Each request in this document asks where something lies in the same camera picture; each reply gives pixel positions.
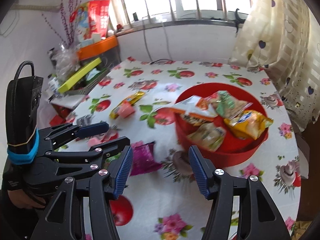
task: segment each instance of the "pink flower print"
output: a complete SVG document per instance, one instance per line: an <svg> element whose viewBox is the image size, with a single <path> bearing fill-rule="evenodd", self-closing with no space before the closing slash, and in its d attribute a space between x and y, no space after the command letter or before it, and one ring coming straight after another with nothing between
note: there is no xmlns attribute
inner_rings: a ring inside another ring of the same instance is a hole
<svg viewBox="0 0 320 240"><path fill-rule="evenodd" d="M293 227L295 221L291 217L288 217L284 223L287 226L287 230L290 231L293 229L292 227Z"/></svg>
<svg viewBox="0 0 320 240"><path fill-rule="evenodd" d="M168 91L168 92L175 92L176 90L180 89L181 87L178 84L171 84L171 85L167 85L164 90Z"/></svg>
<svg viewBox="0 0 320 240"><path fill-rule="evenodd" d="M159 74L159 73L161 73L163 70L161 70L161 69L155 69L155 70L153 70L153 71L151 71L151 74Z"/></svg>
<svg viewBox="0 0 320 240"><path fill-rule="evenodd" d="M122 87L122 86L124 86L125 84L123 83L123 82L121 82L121 83L117 83L117 84L115 84L114 86L113 86L113 88L114 89L118 89L118 88L120 88L120 87Z"/></svg>
<svg viewBox="0 0 320 240"><path fill-rule="evenodd" d="M215 78L218 76L218 74L216 73L213 73L213 72L208 72L205 74L206 77L209 77L209 78Z"/></svg>
<svg viewBox="0 0 320 240"><path fill-rule="evenodd" d="M132 143L131 147L134 149L136 147L142 146L143 144L144 144L143 141L138 141L138 142Z"/></svg>
<svg viewBox="0 0 320 240"><path fill-rule="evenodd" d="M247 179L251 175L256 175L261 180L261 176L263 175L264 172L257 169L257 167L254 166L253 163L250 163L243 170L240 170L240 173L242 178Z"/></svg>
<svg viewBox="0 0 320 240"><path fill-rule="evenodd" d="M291 132L292 127L291 127L291 124L286 124L286 123L283 122L280 125L279 129L286 134L286 133L290 133Z"/></svg>
<svg viewBox="0 0 320 240"><path fill-rule="evenodd" d="M234 70L239 70L240 69L240 67L239 66L236 66L236 65L231 65L230 66L232 69L234 69Z"/></svg>
<svg viewBox="0 0 320 240"><path fill-rule="evenodd" d="M164 225L163 232L172 232L176 235L178 235L180 231L187 225L187 223L181 219L178 213L169 217L164 217L162 223Z"/></svg>
<svg viewBox="0 0 320 240"><path fill-rule="evenodd" d="M270 85L270 78L263 78L263 79L261 79L260 80L260 83L262 84L262 85Z"/></svg>

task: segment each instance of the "basket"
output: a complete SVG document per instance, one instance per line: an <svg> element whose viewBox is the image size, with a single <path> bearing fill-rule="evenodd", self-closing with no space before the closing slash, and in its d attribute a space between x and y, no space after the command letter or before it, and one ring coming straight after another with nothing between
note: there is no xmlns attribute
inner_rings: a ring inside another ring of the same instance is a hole
<svg viewBox="0 0 320 240"><path fill-rule="evenodd" d="M267 116L265 109L253 95L238 87L223 83L205 83L193 86L185 90L178 97L176 103L183 101L193 95L205 98L219 90L226 90L230 93L230 95L239 100L251 102L252 105L249 108L247 108L247 110L256 110L262 113L263 115ZM189 140L187 135L195 132L198 129L198 127L194 127L191 124L185 122L179 114L175 114L174 118L178 140L181 143L181 146L186 151L188 151L190 146L194 145L195 143ZM268 138L268 129L266 129L262 133L262 135L256 140L241 140L236 138L231 133L228 127L224 124L222 117L217 116L214 119L213 123L215 124L215 126L221 126L225 128L227 131L222 145L216 152L209 151L201 146L198 146L198 148L202 153L203 157L210 159L216 168L234 166L246 161L255 153L255 151L259 148L261 143L267 140Z"/></svg>

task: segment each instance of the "power cord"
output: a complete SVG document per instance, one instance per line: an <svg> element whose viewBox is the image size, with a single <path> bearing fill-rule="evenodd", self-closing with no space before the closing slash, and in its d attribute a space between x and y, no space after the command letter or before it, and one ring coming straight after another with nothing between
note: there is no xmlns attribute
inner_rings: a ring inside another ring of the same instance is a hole
<svg viewBox="0 0 320 240"><path fill-rule="evenodd" d="M169 55L169 58L172 60L172 56L171 56L171 53L170 53L170 50L169 50L169 39L168 39L167 31L165 30L164 23L163 23L162 19L160 21L161 21L162 28L164 30L165 41L167 43L168 55Z"/></svg>
<svg viewBox="0 0 320 240"><path fill-rule="evenodd" d="M152 58L151 58L151 55L150 55L150 52L149 52L149 49L148 49L148 45L147 45L147 39L146 39L146 29L145 29L145 25L144 25L144 22L143 22L143 18L142 18L142 26L143 26L143 39L144 39L144 45L146 46L146 50L147 50L147 53L148 53L148 56L149 56L149 59L150 61L152 61Z"/></svg>

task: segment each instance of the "heart pattern curtain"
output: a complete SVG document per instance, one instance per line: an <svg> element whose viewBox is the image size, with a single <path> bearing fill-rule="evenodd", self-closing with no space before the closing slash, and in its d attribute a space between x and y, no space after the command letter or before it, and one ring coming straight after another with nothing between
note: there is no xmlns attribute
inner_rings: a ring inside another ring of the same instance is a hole
<svg viewBox="0 0 320 240"><path fill-rule="evenodd" d="M252 0L229 63L263 68L301 130L318 119L320 26L304 0Z"/></svg>

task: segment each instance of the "floral tablecloth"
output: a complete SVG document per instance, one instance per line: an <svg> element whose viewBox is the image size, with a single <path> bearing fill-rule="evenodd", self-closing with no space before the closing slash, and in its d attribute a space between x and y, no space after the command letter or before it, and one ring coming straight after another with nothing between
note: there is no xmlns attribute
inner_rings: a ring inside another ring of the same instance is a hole
<svg viewBox="0 0 320 240"><path fill-rule="evenodd" d="M212 202L199 193L177 141L173 115L166 107L187 88L206 82L241 87L254 95L274 119L268 139L255 154L225 170L244 178L257 175L288 230L293 230L301 186L298 149L286 109L264 69L190 61L159 61L151 65L130 57L113 68L69 116L69 121L78 124L108 122L111 129L97 136L98 142L127 136L135 147L155 141L154 158L162 166L157 171L128 178L122 206L133 209L133 216L129 210L129 215L122 217L124 225L117 227L121 239L201 239ZM137 90L147 93L136 103L136 112L126 119L109 119L110 111ZM60 150L88 149L85 139L72 141ZM239 198L235 197L230 239L237 230L238 210ZM91 239L87 208L85 214L86 237Z"/></svg>

